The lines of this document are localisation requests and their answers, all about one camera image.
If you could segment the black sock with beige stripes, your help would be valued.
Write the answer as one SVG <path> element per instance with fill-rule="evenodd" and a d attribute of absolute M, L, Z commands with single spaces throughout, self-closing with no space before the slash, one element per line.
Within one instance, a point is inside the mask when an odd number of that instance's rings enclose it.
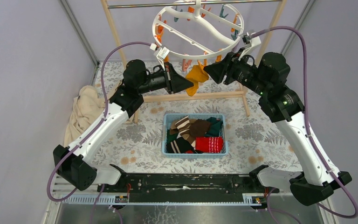
<path fill-rule="evenodd" d="M 183 137 L 177 138 L 166 145 L 168 154 L 193 154 L 194 147 Z"/>

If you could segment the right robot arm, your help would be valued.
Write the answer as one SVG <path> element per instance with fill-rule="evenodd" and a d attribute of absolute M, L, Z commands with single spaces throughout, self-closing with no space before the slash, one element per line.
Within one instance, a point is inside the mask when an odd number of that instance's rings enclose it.
<path fill-rule="evenodd" d="M 299 172 L 258 167 L 249 179 L 251 190 L 261 192 L 274 187 L 291 192 L 298 202 L 309 206 L 327 199 L 352 181 L 351 175 L 339 170 L 311 135 L 301 99 L 285 84 L 290 66 L 282 54 L 268 52 L 259 65 L 251 65 L 239 53 L 230 52 L 204 71 L 218 84 L 237 81 L 258 94 L 261 110 L 285 136 L 301 164 Z"/>

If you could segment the white round clip hanger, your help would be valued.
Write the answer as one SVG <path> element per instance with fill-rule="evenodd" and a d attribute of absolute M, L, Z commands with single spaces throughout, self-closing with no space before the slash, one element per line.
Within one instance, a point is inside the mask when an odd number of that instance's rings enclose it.
<path fill-rule="evenodd" d="M 152 22 L 154 43 L 169 57 L 210 59 L 231 51 L 245 31 L 241 12 L 222 0 L 178 0 L 161 9 Z"/>

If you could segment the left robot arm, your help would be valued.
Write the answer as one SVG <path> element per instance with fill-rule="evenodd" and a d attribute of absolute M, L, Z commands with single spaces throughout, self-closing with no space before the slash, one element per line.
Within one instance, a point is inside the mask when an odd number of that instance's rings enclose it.
<path fill-rule="evenodd" d="M 58 145 L 53 150 L 55 172 L 80 191 L 94 183 L 108 184 L 113 191 L 122 191 L 126 180 L 118 169 L 91 164 L 96 152 L 139 109 L 144 93 L 165 89 L 174 94 L 190 87 L 193 83 L 178 74 L 169 62 L 155 66 L 152 72 L 141 60 L 128 62 L 122 83 L 101 115 L 67 147 Z"/>

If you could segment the tan brown sock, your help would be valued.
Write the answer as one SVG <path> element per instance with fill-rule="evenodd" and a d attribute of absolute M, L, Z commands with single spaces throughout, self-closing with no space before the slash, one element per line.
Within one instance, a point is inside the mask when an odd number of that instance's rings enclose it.
<path fill-rule="evenodd" d="M 174 135 L 174 134 L 178 134 L 178 133 L 179 133 L 178 128 L 176 127 L 176 123 L 177 123 L 178 121 L 179 121 L 179 120 L 174 120 L 174 121 L 171 123 L 170 129 L 169 129 L 169 134 L 170 134 L 170 135 Z"/>

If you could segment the brown striped sock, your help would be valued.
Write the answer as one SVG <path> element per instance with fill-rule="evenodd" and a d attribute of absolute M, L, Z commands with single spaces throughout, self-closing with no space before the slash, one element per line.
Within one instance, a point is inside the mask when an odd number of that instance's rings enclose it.
<path fill-rule="evenodd" d="M 188 141 L 192 146 L 195 146 L 195 138 L 190 135 L 191 122 L 188 116 L 176 121 L 174 126 L 184 140 Z"/>

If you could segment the mustard yellow sock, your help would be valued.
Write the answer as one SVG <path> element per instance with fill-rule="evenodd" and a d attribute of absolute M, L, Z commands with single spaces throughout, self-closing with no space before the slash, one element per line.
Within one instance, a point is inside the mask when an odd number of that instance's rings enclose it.
<path fill-rule="evenodd" d="M 186 79 L 193 83 L 193 86 L 186 89 L 188 96 L 192 97 L 195 95 L 199 88 L 199 83 L 204 83 L 209 80 L 209 75 L 203 70 L 204 65 L 194 65 L 190 72 L 187 74 Z"/>

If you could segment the red patterned sock pair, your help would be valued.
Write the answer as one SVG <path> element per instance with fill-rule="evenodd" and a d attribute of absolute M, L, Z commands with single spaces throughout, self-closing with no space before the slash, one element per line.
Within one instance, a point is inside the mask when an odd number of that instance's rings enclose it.
<path fill-rule="evenodd" d="M 195 140 L 195 150 L 202 153 L 218 154 L 223 148 L 222 137 L 197 137 Z"/>

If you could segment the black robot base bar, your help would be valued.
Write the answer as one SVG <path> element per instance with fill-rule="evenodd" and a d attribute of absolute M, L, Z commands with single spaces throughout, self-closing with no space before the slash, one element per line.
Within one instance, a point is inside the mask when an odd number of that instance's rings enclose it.
<path fill-rule="evenodd" d="M 114 185 L 98 192 L 123 193 L 131 203 L 243 203 L 244 196 L 264 197 L 271 187 L 262 186 L 254 174 L 148 174 L 122 169 Z"/>

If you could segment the light blue plastic basket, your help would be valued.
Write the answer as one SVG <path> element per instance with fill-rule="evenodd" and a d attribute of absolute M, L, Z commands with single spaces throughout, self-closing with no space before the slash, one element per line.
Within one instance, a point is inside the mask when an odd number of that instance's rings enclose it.
<path fill-rule="evenodd" d="M 169 113 L 164 116 L 162 153 L 174 159 L 220 159 L 228 155 L 225 116 Z"/>

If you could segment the dark teal sock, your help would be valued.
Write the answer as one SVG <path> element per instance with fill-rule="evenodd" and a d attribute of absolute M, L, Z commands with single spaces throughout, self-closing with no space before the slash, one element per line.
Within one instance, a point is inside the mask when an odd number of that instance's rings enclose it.
<path fill-rule="evenodd" d="M 220 130 L 223 125 L 223 121 L 221 119 L 210 117 L 206 119 L 211 125 L 209 130 L 205 133 L 205 137 L 220 137 Z"/>

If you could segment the dark brown sock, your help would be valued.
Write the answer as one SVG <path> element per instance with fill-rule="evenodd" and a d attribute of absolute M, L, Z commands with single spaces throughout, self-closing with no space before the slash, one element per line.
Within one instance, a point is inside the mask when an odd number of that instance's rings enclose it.
<path fill-rule="evenodd" d="M 206 120 L 197 119 L 194 123 L 190 125 L 190 136 L 195 138 L 203 137 L 205 133 L 209 130 L 210 125 L 211 124 Z"/>

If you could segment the dark green sock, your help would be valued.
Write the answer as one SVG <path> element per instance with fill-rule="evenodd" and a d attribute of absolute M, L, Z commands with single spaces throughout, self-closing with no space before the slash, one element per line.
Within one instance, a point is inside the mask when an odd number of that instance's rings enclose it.
<path fill-rule="evenodd" d="M 170 134 L 168 132 L 167 136 L 166 136 L 166 143 L 169 144 L 171 143 L 172 141 L 176 140 L 178 137 L 178 133 L 174 133 L 174 134 Z"/>

